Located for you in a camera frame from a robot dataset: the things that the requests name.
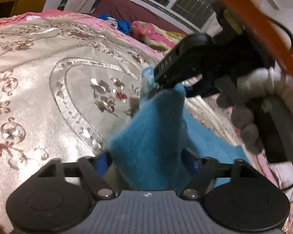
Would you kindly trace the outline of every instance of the pink fabric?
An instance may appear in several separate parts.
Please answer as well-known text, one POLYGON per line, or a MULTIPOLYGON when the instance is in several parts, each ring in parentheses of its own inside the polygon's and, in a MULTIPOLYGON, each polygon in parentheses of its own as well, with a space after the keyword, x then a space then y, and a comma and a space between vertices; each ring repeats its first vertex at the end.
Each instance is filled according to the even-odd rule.
POLYGON ((112 25, 110 25, 109 23, 107 23, 104 20, 98 19, 93 16, 87 16, 87 17, 83 16, 82 18, 75 18, 75 19, 73 19, 73 21, 91 25, 92 27, 94 27, 98 30, 107 31, 108 33, 115 36, 119 40, 123 40, 126 43, 129 43, 133 46, 140 48, 142 51, 146 52, 148 55, 151 55, 151 56, 157 58, 158 60, 162 60, 165 57, 159 51, 156 51, 156 50, 150 48, 149 46, 141 43, 140 41, 135 40, 131 36, 128 36, 128 35, 120 32, 119 30, 115 29, 115 27, 113 27, 112 25))
POLYGON ((267 160, 264 157, 264 155, 263 154, 259 154, 256 157, 257 157, 257 160, 258 160, 258 163, 259 163, 260 167, 262 168, 262 171, 263 171, 265 177, 271 183, 273 183, 276 187, 279 188, 278 182, 276 181, 274 175, 272 174, 272 172, 271 172, 271 170, 270 170, 270 168, 268 166, 267 160))
POLYGON ((170 42, 165 36, 156 31, 150 23, 135 21, 131 24, 131 35, 138 40, 153 40, 155 42, 164 43, 169 48, 173 49, 176 45, 170 42))
POLYGON ((41 13, 27 12, 22 15, 17 15, 16 17, 10 17, 5 20, 0 20, 0 26, 9 25, 9 24, 16 24, 18 22, 26 21, 26 17, 28 17, 28 16, 39 16, 39 17, 45 18, 47 16, 59 16, 59 15, 65 15, 65 14, 69 14, 69 13, 71 13, 71 12, 59 11, 59 10, 48 10, 48 11, 44 11, 41 13))

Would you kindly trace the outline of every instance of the pink blanket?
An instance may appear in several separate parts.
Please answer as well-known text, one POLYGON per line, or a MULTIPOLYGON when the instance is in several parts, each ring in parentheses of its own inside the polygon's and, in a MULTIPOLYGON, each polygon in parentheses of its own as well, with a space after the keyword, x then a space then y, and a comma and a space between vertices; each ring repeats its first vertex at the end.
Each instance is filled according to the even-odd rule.
POLYGON ((111 35, 117 37, 118 39, 123 40, 133 46, 139 47, 141 50, 146 52, 148 55, 151 55, 151 56, 157 58, 158 60, 162 60, 164 58, 164 55, 162 53, 153 50, 152 48, 141 43, 140 41, 135 40, 131 36, 123 34, 119 30, 115 29, 109 23, 107 23, 101 19, 98 19, 96 17, 90 16, 87 14, 77 13, 77 12, 59 11, 59 10, 48 10, 48 11, 44 11, 42 13, 27 12, 22 15, 18 15, 18 16, 4 19, 4 20, 0 20, 0 26, 24 22, 27 20, 26 18, 28 16, 39 16, 41 18, 52 18, 52 17, 59 18, 59 17, 61 17, 63 19, 69 19, 74 22, 88 24, 88 25, 91 25, 92 27, 96 28, 97 30, 107 31, 111 35))

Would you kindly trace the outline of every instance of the blue cloth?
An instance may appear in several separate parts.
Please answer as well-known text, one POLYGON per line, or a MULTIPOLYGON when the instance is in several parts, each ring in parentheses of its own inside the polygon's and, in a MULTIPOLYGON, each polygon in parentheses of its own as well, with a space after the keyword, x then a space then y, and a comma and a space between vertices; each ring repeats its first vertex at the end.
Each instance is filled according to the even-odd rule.
MULTIPOLYGON (((104 21, 107 20, 108 17, 110 17, 108 14, 97 16, 97 18, 102 19, 104 21)), ((129 34, 131 32, 130 23, 128 21, 116 19, 116 22, 118 25, 117 30, 121 31, 124 34, 129 34)))
MULTIPOLYGON (((139 111, 119 134, 109 141, 113 161, 132 189, 182 190, 191 175, 181 160, 181 151, 190 148, 198 156, 210 156, 223 163, 247 157, 202 126, 184 108, 182 84, 163 90, 148 100, 155 87, 153 68, 143 70, 139 111)), ((228 182, 218 179, 216 185, 228 182)))
POLYGON ((103 177, 111 164, 112 164, 112 159, 109 153, 101 156, 99 159, 96 160, 95 169, 97 174, 99 174, 100 177, 103 177))

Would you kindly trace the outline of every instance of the black circular pad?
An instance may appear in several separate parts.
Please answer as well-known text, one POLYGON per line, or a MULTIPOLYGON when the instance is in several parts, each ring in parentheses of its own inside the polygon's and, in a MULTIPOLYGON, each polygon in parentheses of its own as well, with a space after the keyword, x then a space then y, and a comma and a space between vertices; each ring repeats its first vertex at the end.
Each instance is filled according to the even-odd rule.
POLYGON ((25 232, 66 230, 80 223, 90 208, 90 197, 81 187, 54 177, 25 182, 6 202, 13 226, 25 232))
POLYGON ((276 187, 231 183, 212 189, 204 199, 207 213, 220 225, 240 232, 260 232, 282 227, 289 214, 288 198, 276 187))

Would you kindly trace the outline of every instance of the pillow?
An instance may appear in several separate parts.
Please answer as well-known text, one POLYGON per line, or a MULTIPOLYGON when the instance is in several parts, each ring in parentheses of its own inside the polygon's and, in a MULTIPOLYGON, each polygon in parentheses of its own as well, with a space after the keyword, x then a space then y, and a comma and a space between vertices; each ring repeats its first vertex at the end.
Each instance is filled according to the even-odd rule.
POLYGON ((169 53, 186 35, 169 32, 151 23, 134 21, 131 24, 131 35, 155 50, 169 53))

